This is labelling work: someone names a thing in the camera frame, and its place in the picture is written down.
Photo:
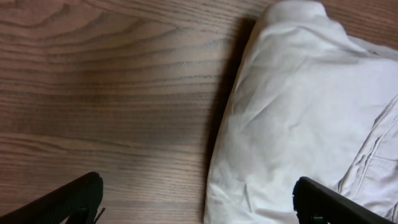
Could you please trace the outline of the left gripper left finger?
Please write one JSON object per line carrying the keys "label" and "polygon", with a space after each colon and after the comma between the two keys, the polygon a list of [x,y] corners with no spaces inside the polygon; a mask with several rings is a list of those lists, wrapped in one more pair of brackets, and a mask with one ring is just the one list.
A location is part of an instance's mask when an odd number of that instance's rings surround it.
{"label": "left gripper left finger", "polygon": [[96,224],[105,211],[103,179],[89,172],[1,217],[1,224]]}

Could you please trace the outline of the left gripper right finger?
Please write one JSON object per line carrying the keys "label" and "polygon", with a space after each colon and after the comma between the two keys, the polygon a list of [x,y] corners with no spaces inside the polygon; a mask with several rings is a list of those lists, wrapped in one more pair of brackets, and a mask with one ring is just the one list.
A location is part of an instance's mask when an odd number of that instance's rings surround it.
{"label": "left gripper right finger", "polygon": [[300,224],[393,224],[308,177],[296,182],[293,205]]}

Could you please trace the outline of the beige shorts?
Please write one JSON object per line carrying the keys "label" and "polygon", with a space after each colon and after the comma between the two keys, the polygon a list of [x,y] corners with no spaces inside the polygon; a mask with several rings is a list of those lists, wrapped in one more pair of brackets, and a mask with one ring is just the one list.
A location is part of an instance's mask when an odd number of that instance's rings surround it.
{"label": "beige shorts", "polygon": [[317,1],[257,21],[213,150],[205,223],[297,223],[307,176],[397,221],[397,51],[350,37]]}

